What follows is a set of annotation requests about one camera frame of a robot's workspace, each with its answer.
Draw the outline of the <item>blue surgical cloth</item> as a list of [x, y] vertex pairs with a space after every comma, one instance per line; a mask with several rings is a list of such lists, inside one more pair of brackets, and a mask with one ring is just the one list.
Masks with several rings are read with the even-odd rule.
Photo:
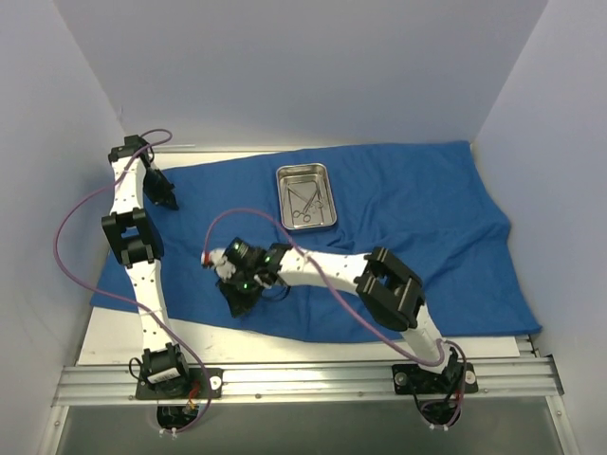
[[370, 144], [172, 168], [147, 202], [172, 318], [308, 342], [538, 334], [511, 224], [465, 140]]

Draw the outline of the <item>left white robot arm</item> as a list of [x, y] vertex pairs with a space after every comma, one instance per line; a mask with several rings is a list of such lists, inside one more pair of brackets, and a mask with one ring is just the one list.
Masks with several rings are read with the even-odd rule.
[[143, 336], [139, 380], [158, 386], [170, 397], [184, 395], [192, 384], [191, 373], [178, 344], [164, 330], [168, 324], [161, 287], [164, 245], [144, 200], [177, 210], [175, 186], [153, 162], [151, 144], [142, 136], [127, 136], [113, 148], [108, 160], [115, 176], [113, 205], [101, 218], [101, 227], [117, 262], [132, 284]]

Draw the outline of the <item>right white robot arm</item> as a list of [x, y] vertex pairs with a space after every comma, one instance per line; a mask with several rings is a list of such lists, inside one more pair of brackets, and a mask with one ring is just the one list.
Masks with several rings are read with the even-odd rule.
[[274, 286], [323, 287], [336, 298], [344, 292], [359, 297], [377, 324], [403, 336], [410, 350], [402, 355], [419, 366], [427, 388], [442, 391], [455, 379], [457, 356], [432, 320], [422, 280], [385, 247], [338, 255], [287, 244], [263, 249], [236, 238], [205, 253], [203, 265], [216, 273], [234, 318]]

